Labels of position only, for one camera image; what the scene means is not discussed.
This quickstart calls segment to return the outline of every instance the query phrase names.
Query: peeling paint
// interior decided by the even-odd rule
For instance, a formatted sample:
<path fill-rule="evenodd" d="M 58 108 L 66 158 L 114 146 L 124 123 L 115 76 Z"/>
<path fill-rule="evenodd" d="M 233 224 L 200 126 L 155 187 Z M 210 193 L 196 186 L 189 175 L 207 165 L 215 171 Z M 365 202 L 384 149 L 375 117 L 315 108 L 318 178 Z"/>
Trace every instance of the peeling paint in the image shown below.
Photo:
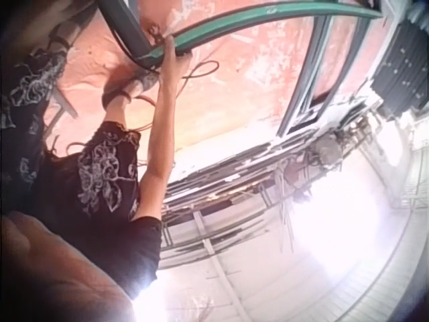
<path fill-rule="evenodd" d="M 242 36 L 239 34 L 231 34 L 231 38 L 239 40 L 240 42 L 245 42 L 246 44 L 251 44 L 254 41 L 253 38 Z"/>

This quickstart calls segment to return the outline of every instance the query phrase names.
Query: bright light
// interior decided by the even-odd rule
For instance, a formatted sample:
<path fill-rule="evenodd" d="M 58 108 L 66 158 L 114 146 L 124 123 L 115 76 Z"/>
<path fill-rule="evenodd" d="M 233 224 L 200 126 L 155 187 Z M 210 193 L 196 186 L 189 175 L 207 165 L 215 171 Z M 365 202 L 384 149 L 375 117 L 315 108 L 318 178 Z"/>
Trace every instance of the bright light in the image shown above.
<path fill-rule="evenodd" d="M 400 133 L 394 121 L 385 123 L 377 135 L 377 142 L 385 152 L 387 161 L 391 166 L 400 163 L 404 147 L 402 145 Z"/>
<path fill-rule="evenodd" d="M 294 235 L 330 275 L 346 272 L 370 248 L 378 226 L 375 201 L 358 174 L 330 172 L 312 186 L 313 199 L 295 205 Z"/>
<path fill-rule="evenodd" d="M 402 129 L 407 128 L 407 126 L 413 124 L 413 122 L 414 122 L 414 119 L 413 119 L 413 117 L 411 115 L 411 111 L 410 110 L 405 111 L 405 112 L 402 113 L 402 116 L 400 118 L 400 127 Z"/>
<path fill-rule="evenodd" d="M 164 302 L 163 285 L 165 280 L 162 274 L 157 273 L 158 279 L 133 301 L 134 314 L 137 322 L 167 322 L 168 315 Z"/>

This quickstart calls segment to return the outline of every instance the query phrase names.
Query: white floral pattern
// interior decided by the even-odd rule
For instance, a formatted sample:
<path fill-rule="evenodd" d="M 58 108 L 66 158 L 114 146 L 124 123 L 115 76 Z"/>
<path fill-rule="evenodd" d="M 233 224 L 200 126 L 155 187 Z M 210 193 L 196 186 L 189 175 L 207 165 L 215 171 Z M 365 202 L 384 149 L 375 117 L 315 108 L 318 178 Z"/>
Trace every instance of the white floral pattern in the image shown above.
<path fill-rule="evenodd" d="M 1 94 L 1 129 L 16 127 L 11 117 L 11 109 L 49 101 L 52 91 L 66 66 L 65 54 L 38 51 L 30 56 L 32 62 L 43 66 L 30 66 L 26 62 L 16 64 L 14 69 L 23 73 L 19 84 L 6 95 Z"/>
<path fill-rule="evenodd" d="M 34 58 L 40 59 L 47 55 L 49 55 L 47 52 L 39 52 Z M 55 59 L 49 59 L 47 64 L 37 72 L 33 72 L 25 63 L 18 64 L 17 67 L 25 67 L 27 73 L 21 78 L 19 86 L 10 92 L 11 104 L 25 106 L 40 103 L 44 99 L 49 100 L 49 94 L 52 94 L 52 89 L 58 77 L 63 73 L 65 64 L 66 57 L 63 55 L 56 55 Z"/>
<path fill-rule="evenodd" d="M 96 146 L 85 149 L 78 158 L 78 173 L 82 192 L 78 194 L 83 210 L 88 215 L 99 210 L 101 199 L 113 213 L 122 203 L 123 192 L 120 183 L 137 181 L 135 160 L 128 165 L 119 164 L 117 147 L 123 142 L 132 143 L 138 149 L 139 134 L 127 132 L 119 138 L 115 133 L 104 132 L 104 140 Z M 126 166 L 127 176 L 120 176 L 120 167 Z"/>

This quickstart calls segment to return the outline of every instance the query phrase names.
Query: metal rod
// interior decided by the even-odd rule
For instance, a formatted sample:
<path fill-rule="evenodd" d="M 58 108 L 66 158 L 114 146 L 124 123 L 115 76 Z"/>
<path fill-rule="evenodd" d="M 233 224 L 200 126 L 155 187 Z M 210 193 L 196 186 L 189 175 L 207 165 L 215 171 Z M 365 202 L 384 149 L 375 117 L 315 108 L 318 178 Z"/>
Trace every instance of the metal rod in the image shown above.
<path fill-rule="evenodd" d="M 46 140 L 52 134 L 52 130 L 54 129 L 55 125 L 58 123 L 58 121 L 64 115 L 65 112 L 66 111 L 60 105 L 60 109 L 58 110 L 58 112 L 56 112 L 51 122 L 49 123 L 48 127 L 46 128 L 45 133 L 43 134 L 44 140 Z"/>
<path fill-rule="evenodd" d="M 107 24 L 115 28 L 132 57 L 138 59 L 151 51 L 152 46 L 141 30 L 140 21 L 135 19 L 123 0 L 97 2 Z"/>
<path fill-rule="evenodd" d="M 310 90 L 312 81 L 316 76 L 320 63 L 322 62 L 326 45 L 332 27 L 332 17 L 315 17 L 313 32 L 308 45 L 308 50 L 304 63 L 302 65 L 301 73 L 296 83 L 294 93 L 290 99 L 290 103 L 286 112 L 284 113 L 282 122 L 280 123 L 277 131 L 277 136 L 282 138 L 292 127 L 292 123 L 300 112 L 301 105 Z"/>
<path fill-rule="evenodd" d="M 71 117 L 74 119 L 78 118 L 79 114 L 77 110 L 74 109 L 74 107 L 70 104 L 64 94 L 58 89 L 58 87 L 54 87 L 54 90 L 52 91 L 52 97 L 61 106 L 61 108 L 71 115 Z"/>
<path fill-rule="evenodd" d="M 359 50 L 361 49 L 363 40 L 365 39 L 365 36 L 367 35 L 367 31 L 369 29 L 369 25 L 371 23 L 371 20 L 366 18 L 358 18 L 355 33 L 353 34 L 353 39 L 350 44 L 349 53 L 347 54 L 346 61 L 343 65 L 343 68 L 340 71 L 340 74 L 330 90 L 328 97 L 325 99 L 322 107 L 317 113 L 317 118 L 322 116 L 322 114 L 326 111 L 328 106 L 331 104 L 332 100 L 334 99 L 334 96 L 338 92 L 338 89 L 340 88 L 341 84 L 345 80 L 346 76 L 348 75 L 351 67 L 353 66 L 353 63 L 356 60 L 356 57 L 359 53 Z"/>
<path fill-rule="evenodd" d="M 206 227 L 202 221 L 202 215 L 200 211 L 195 211 L 193 213 L 196 227 L 198 228 L 198 232 L 201 236 L 206 235 Z M 216 255 L 215 249 L 213 248 L 212 242 L 210 239 L 203 239 L 202 243 L 204 244 L 204 248 L 206 248 L 208 254 L 210 255 L 211 262 L 214 266 L 214 270 L 216 271 L 219 280 L 221 280 L 221 284 L 224 287 L 225 292 L 228 294 L 229 299 L 233 303 L 233 306 L 237 313 L 239 314 L 241 321 L 251 322 L 252 319 L 247 314 L 246 308 L 243 306 L 237 291 L 234 289 L 234 286 L 228 280 L 228 277 L 225 273 L 225 269 L 222 267 L 221 261 L 219 257 Z"/>
<path fill-rule="evenodd" d="M 367 136 L 365 136 L 364 138 L 362 138 L 361 140 L 359 140 L 352 149 L 350 149 L 349 151 L 347 151 L 344 154 L 343 160 L 345 160 L 347 157 L 349 157 L 350 153 L 352 151 L 355 151 L 366 139 L 367 139 Z M 299 187 L 298 189 L 296 189 L 293 193 L 287 194 L 284 198 L 278 200 L 277 202 L 273 203 L 269 207 L 264 207 L 264 209 L 256 211 L 254 214 L 252 214 L 252 215 L 250 215 L 250 216 L 248 216 L 246 218 L 238 220 L 235 223 L 232 223 L 232 224 L 230 224 L 228 226 L 220 228 L 220 229 L 218 229 L 216 231 L 212 231 L 210 233 L 207 233 L 204 236 L 192 238 L 192 239 L 190 239 L 188 241 L 182 241 L 180 243 L 177 243 L 175 246 L 166 246 L 166 247 L 163 247 L 161 249 L 161 251 L 173 250 L 175 248 L 186 247 L 186 246 L 189 246 L 189 245 L 201 242 L 203 239 L 212 238 L 212 237 L 214 237 L 214 236 L 216 236 L 216 235 L 218 235 L 220 233 L 224 233 L 224 232 L 226 232 L 228 230 L 232 230 L 232 229 L 237 228 L 237 227 L 239 227 L 239 226 L 241 226 L 241 225 L 243 225 L 243 224 L 245 224 L 245 223 L 247 223 L 247 222 L 249 222 L 251 220 L 254 220 L 254 219 L 258 218 L 258 217 L 261 217 L 266 211 L 268 211 L 268 210 L 270 210 L 270 209 L 272 209 L 274 207 L 277 207 L 283 200 L 286 200 L 287 198 L 292 197 L 292 195 L 295 192 L 299 193 L 299 192 L 307 191 L 309 188 L 311 188 L 313 182 L 316 182 L 317 180 L 323 178 L 324 176 L 326 176 L 326 174 L 328 172 L 330 172 L 330 170 L 323 170 L 321 173 L 319 173 L 316 176 L 312 177 L 308 182 L 306 182 L 301 187 Z"/>

